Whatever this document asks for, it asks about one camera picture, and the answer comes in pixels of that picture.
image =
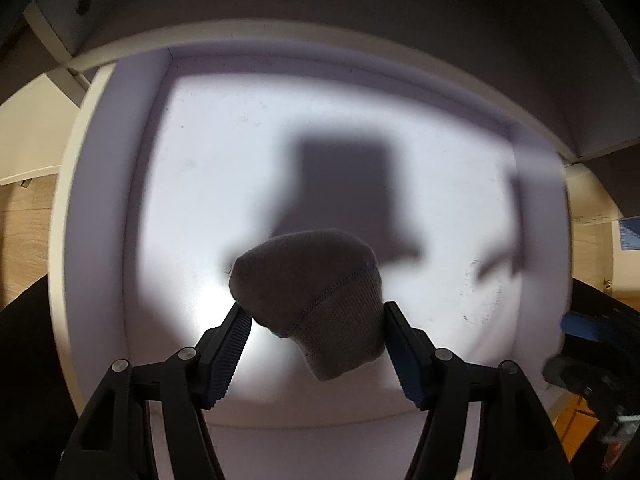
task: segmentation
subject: gray knit beanie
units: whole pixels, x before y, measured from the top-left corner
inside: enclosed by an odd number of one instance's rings
[[[321,381],[382,354],[376,256],[353,235],[327,229],[272,238],[236,260],[229,289],[256,322],[292,338]]]

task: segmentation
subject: wooden floor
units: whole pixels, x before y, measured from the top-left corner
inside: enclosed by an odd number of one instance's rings
[[[580,444],[597,423],[598,419],[587,406],[587,402],[579,396],[574,396],[570,405],[558,416],[554,424],[564,453],[569,460],[574,457]]]
[[[0,308],[47,273],[49,219],[56,177],[29,187],[0,186]]]

